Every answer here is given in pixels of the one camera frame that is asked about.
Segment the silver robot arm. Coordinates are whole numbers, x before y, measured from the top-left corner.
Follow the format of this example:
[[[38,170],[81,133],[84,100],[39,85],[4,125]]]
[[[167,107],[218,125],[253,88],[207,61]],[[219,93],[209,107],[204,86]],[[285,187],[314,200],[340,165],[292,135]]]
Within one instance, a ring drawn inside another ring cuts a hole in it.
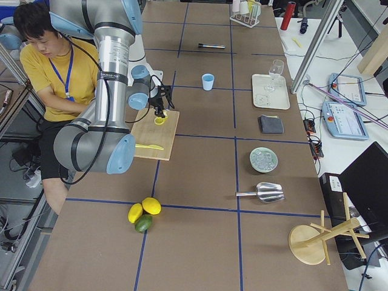
[[[61,165],[78,172],[126,172],[135,154],[135,138],[125,109],[148,105],[164,116],[172,90],[146,61],[138,1],[51,1],[52,26],[59,32],[91,39],[98,49],[95,98],[56,135],[54,152]]]

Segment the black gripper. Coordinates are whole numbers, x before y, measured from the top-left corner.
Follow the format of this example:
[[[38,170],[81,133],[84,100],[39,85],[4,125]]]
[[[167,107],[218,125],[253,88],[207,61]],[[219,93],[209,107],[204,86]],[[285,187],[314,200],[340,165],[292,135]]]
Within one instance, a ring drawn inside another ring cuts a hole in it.
[[[172,102],[172,87],[170,85],[159,85],[157,86],[156,95],[149,98],[149,104],[155,109],[155,116],[159,116],[159,111],[161,111],[160,117],[166,117],[163,97],[166,98],[171,108],[175,108]]]

